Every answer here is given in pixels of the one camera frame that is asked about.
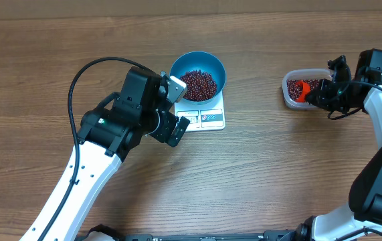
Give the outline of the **red scoop with blue handle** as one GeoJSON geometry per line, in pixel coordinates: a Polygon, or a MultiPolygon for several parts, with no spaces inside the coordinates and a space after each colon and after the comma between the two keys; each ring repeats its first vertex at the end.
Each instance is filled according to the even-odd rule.
{"type": "Polygon", "coordinates": [[[298,81],[296,85],[302,88],[301,94],[296,99],[296,102],[305,102],[306,95],[310,92],[310,85],[303,80],[298,81]]]}

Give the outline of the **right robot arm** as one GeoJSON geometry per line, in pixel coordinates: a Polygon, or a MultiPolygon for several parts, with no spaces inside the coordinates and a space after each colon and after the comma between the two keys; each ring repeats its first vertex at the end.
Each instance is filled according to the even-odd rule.
{"type": "Polygon", "coordinates": [[[373,123],[378,150],[354,180],[347,204],[320,216],[312,216],[283,240],[357,240],[382,237],[382,50],[360,53],[351,74],[344,56],[328,61],[330,80],[304,94],[307,103],[345,118],[362,111],[373,123]]]}

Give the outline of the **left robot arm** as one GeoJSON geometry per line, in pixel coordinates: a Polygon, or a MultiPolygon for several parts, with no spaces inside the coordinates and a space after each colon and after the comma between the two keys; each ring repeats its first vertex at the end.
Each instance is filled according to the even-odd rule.
{"type": "Polygon", "coordinates": [[[132,67],[122,90],[82,117],[68,165],[23,240],[73,240],[104,185],[143,136],[176,147],[189,120],[169,110],[186,91],[186,83],[174,76],[132,67]]]}

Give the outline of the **white digital kitchen scale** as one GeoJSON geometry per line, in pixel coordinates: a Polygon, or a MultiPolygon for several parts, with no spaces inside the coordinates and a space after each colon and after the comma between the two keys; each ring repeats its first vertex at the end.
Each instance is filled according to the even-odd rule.
{"type": "Polygon", "coordinates": [[[223,93],[207,102],[191,102],[184,98],[174,104],[175,115],[190,121],[186,132],[220,131],[225,128],[223,93]]]}

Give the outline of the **red beans in bowl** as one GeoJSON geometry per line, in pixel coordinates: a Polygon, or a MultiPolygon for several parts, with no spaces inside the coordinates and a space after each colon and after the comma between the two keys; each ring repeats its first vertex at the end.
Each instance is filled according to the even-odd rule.
{"type": "Polygon", "coordinates": [[[186,100],[201,102],[213,98],[217,93],[218,85],[208,72],[193,70],[186,72],[180,80],[187,85],[186,100]]]}

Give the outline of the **blue metal bowl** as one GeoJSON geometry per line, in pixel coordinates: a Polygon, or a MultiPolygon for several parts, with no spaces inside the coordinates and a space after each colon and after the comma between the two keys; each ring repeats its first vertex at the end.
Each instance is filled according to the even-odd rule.
{"type": "Polygon", "coordinates": [[[175,60],[170,69],[170,76],[175,76],[180,79],[186,72],[193,70],[210,73],[218,85],[216,95],[222,92],[226,84],[227,73],[225,66],[219,58],[213,54],[202,51],[188,52],[175,60]]]}

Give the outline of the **clear plastic container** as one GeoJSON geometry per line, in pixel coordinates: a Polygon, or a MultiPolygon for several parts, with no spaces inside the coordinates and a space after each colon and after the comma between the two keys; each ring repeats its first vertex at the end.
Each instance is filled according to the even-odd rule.
{"type": "Polygon", "coordinates": [[[294,110],[315,110],[316,106],[311,105],[307,102],[296,102],[291,99],[288,93],[287,81],[288,80],[309,80],[309,79],[327,79],[332,80],[332,70],[322,69],[322,68],[311,68],[311,69],[300,69],[293,70],[282,80],[282,92],[284,96],[284,102],[288,108],[294,110]]]}

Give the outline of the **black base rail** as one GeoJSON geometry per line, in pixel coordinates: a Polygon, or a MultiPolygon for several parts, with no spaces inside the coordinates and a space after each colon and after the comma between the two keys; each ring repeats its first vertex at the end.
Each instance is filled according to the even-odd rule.
{"type": "Polygon", "coordinates": [[[313,240],[308,228],[297,230],[267,230],[251,234],[195,234],[159,236],[152,234],[120,234],[118,231],[99,224],[86,235],[78,235],[74,241],[293,241],[313,240]]]}

